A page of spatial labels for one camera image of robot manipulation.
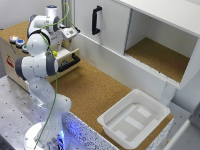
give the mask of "white plastic bin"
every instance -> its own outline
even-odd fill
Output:
[[[135,89],[97,120],[122,147],[135,149],[169,113],[169,108]]]

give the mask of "cork surface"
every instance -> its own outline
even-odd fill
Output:
[[[149,38],[144,38],[125,53],[178,82],[181,82],[190,60]]]
[[[16,34],[27,41],[27,27],[28,21],[20,23],[0,31],[0,37],[9,42],[9,37]],[[72,100],[70,111],[120,150],[123,148],[105,134],[102,126],[97,122],[97,118],[129,92],[131,89],[84,60],[81,60],[79,67],[58,80],[58,93],[66,95]],[[171,114],[167,116],[136,150],[146,149],[172,119]]]

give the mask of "yellow object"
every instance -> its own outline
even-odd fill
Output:
[[[57,52],[56,51],[53,51],[53,56],[57,57]]]

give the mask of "tiled floor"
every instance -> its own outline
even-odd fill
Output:
[[[0,78],[2,78],[5,75],[6,75],[6,72],[5,72],[3,60],[2,60],[2,57],[1,57],[1,53],[0,53]]]

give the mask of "drawer handle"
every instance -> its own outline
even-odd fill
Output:
[[[72,58],[74,59],[73,61],[67,63],[64,62],[59,68],[58,68],[58,72],[63,72],[67,69],[69,69],[70,67],[76,65],[79,61],[80,58],[78,56],[75,55],[75,53],[72,53]]]
[[[93,10],[93,14],[92,14],[92,34],[98,34],[100,32],[99,29],[97,29],[97,12],[102,10],[101,6],[97,6],[97,8],[95,8]]]

